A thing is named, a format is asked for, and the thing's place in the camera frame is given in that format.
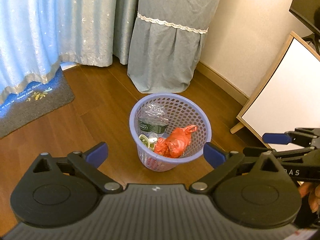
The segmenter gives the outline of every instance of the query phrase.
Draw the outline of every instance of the wooden floor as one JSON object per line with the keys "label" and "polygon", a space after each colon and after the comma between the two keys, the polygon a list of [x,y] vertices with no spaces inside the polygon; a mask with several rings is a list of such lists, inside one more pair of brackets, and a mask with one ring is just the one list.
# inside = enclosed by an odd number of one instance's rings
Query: wooden floor
{"label": "wooden floor", "polygon": [[[16,224],[9,205],[10,193],[41,152],[66,156],[105,141],[109,157],[100,171],[122,185],[184,183],[188,187],[212,170],[203,157],[160,173],[141,164],[128,123],[132,107],[146,94],[136,90],[117,58],[110,67],[81,66],[67,70],[65,76],[76,96],[72,103],[0,140],[0,236]],[[181,95],[204,110],[211,123],[212,142],[225,151],[261,146],[246,128],[237,134],[229,132],[242,107],[199,72]]]}

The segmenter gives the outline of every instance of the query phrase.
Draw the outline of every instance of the wall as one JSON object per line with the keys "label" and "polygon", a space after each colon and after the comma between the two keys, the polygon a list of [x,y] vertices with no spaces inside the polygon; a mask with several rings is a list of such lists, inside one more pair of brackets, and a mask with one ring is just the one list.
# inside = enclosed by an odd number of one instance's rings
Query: wall
{"label": "wall", "polygon": [[201,61],[250,96],[291,31],[311,32],[290,12],[292,0],[220,0]]}

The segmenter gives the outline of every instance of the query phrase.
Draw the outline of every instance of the red plastic bag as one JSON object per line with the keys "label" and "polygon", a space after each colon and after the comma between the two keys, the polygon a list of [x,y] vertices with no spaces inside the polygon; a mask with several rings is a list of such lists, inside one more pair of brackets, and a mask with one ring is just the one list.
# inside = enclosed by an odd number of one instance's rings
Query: red plastic bag
{"label": "red plastic bag", "polygon": [[188,125],[185,128],[177,127],[167,139],[159,138],[155,153],[169,158],[179,158],[191,144],[191,133],[198,130],[196,125]]}

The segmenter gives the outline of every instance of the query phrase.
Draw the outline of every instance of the gray fabric cover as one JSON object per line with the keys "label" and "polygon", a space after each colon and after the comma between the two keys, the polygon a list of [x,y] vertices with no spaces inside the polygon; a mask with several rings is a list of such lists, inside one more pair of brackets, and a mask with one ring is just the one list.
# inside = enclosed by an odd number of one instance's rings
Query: gray fabric cover
{"label": "gray fabric cover", "polygon": [[[219,0],[139,0],[139,13],[206,30]],[[190,84],[206,34],[136,18],[128,76],[142,93],[182,92]]]}

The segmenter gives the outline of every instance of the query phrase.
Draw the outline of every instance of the floor mat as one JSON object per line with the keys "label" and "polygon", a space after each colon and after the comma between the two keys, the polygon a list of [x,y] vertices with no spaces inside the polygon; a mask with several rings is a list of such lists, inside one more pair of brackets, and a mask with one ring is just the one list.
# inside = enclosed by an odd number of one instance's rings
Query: floor mat
{"label": "floor mat", "polygon": [[0,105],[0,138],[70,103],[75,98],[61,68],[47,84],[31,82],[20,94],[10,94]]}

